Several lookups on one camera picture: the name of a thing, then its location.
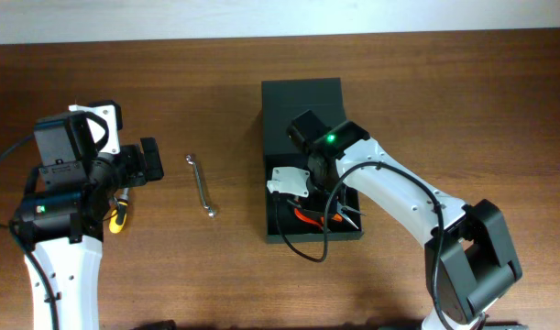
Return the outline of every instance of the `black tray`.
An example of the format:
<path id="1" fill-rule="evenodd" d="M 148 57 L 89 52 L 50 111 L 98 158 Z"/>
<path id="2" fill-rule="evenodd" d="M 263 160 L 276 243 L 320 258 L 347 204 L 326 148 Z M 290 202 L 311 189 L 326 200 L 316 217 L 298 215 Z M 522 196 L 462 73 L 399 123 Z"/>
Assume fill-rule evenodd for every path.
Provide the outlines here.
<path id="1" fill-rule="evenodd" d="M 263 139 L 266 182 L 271 179 L 271 171 L 279 166 L 292 166 L 303 169 L 306 156 L 296 149 L 286 129 L 293 118 L 312 110 L 328 127 L 336 127 L 346 121 L 341 81 L 339 78 L 262 82 L 263 99 Z M 276 205 L 267 187 L 266 221 L 268 243 L 282 243 L 276 227 Z M 357 191 L 346 189 L 346 205 L 359 210 Z M 318 242 L 323 240 L 323 233 L 314 225 L 309 225 L 296 218 L 293 207 L 286 203 L 278 205 L 281 229 L 292 242 Z M 363 236 L 360 216 L 348 214 L 359 227 L 355 229 L 348 222 L 329 222 L 329 240 L 355 240 Z"/>

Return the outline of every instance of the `yellow screwdriver handle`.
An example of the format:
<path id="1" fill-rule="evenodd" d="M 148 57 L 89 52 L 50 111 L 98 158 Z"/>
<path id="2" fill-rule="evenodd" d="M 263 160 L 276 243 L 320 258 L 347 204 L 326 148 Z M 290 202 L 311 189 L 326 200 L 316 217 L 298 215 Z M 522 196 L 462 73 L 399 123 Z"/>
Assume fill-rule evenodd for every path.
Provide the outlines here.
<path id="1" fill-rule="evenodd" d="M 125 201 L 118 201 L 119 207 L 117 207 L 111 213 L 111 223 L 108 225 L 108 229 L 113 234 L 118 234 L 123 230 L 123 226 L 126 221 L 126 207 L 127 203 Z"/>

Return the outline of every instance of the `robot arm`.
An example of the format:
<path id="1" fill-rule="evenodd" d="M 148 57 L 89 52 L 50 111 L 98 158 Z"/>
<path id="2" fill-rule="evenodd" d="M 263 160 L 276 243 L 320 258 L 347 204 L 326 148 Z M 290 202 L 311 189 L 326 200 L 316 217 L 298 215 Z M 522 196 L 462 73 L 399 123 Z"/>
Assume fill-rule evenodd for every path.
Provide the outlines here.
<path id="1" fill-rule="evenodd" d="M 308 155 L 309 190 L 330 192 L 344 179 L 346 186 L 364 193 L 410 231 L 424 247 L 426 283 L 433 296 L 433 269 L 438 263 L 438 299 L 452 328 L 471 329 L 479 316 L 522 277 L 510 232 L 493 203 L 483 200 L 470 206 L 436 189 L 400 165 L 353 122 L 330 129 L 307 111 L 292 121 L 288 136 Z M 366 162 L 367 167 L 360 165 Z M 433 201 L 417 183 L 384 169 L 386 164 L 414 178 L 435 196 L 444 220 L 440 258 L 435 258 L 439 239 L 435 237 L 438 217 Z M 357 170 L 347 172 L 356 166 Z M 464 250 L 463 240 L 473 241 L 473 245 Z M 423 322 L 423 329 L 441 328 L 435 311 Z"/>
<path id="2" fill-rule="evenodd" d="M 119 146 L 118 104 L 70 110 L 36 123 L 42 166 L 27 180 L 10 226 L 26 253 L 38 330 L 98 329 L 98 271 L 109 201 L 118 189 L 163 177 L 155 139 L 141 139 L 144 152 L 139 145 Z M 35 192 L 39 175 L 44 192 Z"/>
<path id="3" fill-rule="evenodd" d="M 335 160 L 337 173 L 340 176 L 353 166 L 362 162 L 383 161 L 390 166 L 403 170 L 422 182 L 436 195 L 443 208 L 445 228 L 456 223 L 465 215 L 463 207 L 466 203 L 434 188 L 414 173 L 407 170 L 399 162 L 390 157 L 378 141 L 373 138 L 359 140 L 344 151 L 341 159 Z M 389 170 L 376 170 L 366 167 L 356 170 L 345 179 L 348 187 L 365 194 L 373 202 L 383 208 L 394 219 L 400 222 L 424 246 L 433 238 L 433 230 L 438 227 L 433 205 L 426 193 L 416 184 Z"/>

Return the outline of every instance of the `white bracket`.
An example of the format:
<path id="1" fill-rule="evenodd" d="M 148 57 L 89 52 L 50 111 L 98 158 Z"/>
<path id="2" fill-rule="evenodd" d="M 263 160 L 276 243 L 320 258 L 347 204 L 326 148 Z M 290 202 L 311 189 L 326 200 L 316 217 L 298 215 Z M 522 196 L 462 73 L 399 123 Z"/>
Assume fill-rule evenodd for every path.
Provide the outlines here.
<path id="1" fill-rule="evenodd" d="M 274 168 L 271 180 L 268 181 L 270 193 L 291 193 L 300 197 L 308 197 L 306 181 L 310 178 L 310 172 L 294 167 Z"/>
<path id="2" fill-rule="evenodd" d="M 92 112 L 104 119 L 104 121 L 108 125 L 108 142 L 106 143 L 106 146 L 104 146 L 104 148 L 102 150 L 99 150 L 98 152 L 106 152 L 114 155 L 121 152 L 121 145 L 118 141 L 118 129 L 116 127 L 116 109 L 114 105 L 108 104 L 96 107 L 88 107 L 74 104 L 70 105 L 68 108 L 70 109 L 70 111 L 81 110 Z M 96 124 L 94 121 L 88 119 L 88 126 L 90 127 L 90 131 L 93 134 L 94 142 L 97 142 L 103 137 L 103 128 Z"/>

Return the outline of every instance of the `pliers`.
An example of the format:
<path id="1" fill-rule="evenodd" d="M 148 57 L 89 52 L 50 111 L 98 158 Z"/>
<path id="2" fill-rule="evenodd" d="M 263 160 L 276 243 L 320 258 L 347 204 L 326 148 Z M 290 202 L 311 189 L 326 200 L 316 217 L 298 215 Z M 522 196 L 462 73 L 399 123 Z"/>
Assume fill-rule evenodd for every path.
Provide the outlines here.
<path id="1" fill-rule="evenodd" d="M 351 218 L 348 215 L 346 215 L 345 212 L 353 212 L 353 213 L 358 214 L 358 215 L 364 215 L 364 214 L 362 214 L 358 210 L 354 209 L 353 207 L 342 205 L 340 202 L 336 202 L 336 214 L 342 216 L 343 219 L 345 219 L 349 224 L 351 224 L 355 229 L 358 230 L 359 227 L 357 225 L 355 225 L 353 220 L 351 220 Z"/>
<path id="2" fill-rule="evenodd" d="M 291 203 L 292 205 L 294 205 L 294 214 L 296 215 L 296 217 L 300 220 L 302 220 L 303 222 L 307 223 L 307 224 L 311 224 L 311 225 L 315 225 L 317 226 L 320 230 L 323 230 L 323 224 L 324 224 L 324 217 L 321 216 L 320 217 L 320 222 L 313 220 L 309 217 L 307 217 L 306 215 L 302 214 L 302 212 L 300 212 L 300 206 L 296 203 Z M 351 220 L 351 218 L 345 214 L 345 212 L 353 212 L 356 213 L 358 215 L 364 215 L 361 212 L 359 212 L 358 210 L 349 207 L 349 206 L 343 206 L 342 204 L 340 204 L 339 202 L 336 203 L 336 214 L 333 215 L 332 220 L 335 220 L 336 222 L 342 222 L 343 219 L 345 219 L 350 225 L 352 225 L 355 229 L 359 229 L 359 227 L 357 225 L 355 225 L 355 223 L 353 222 L 353 220 Z"/>

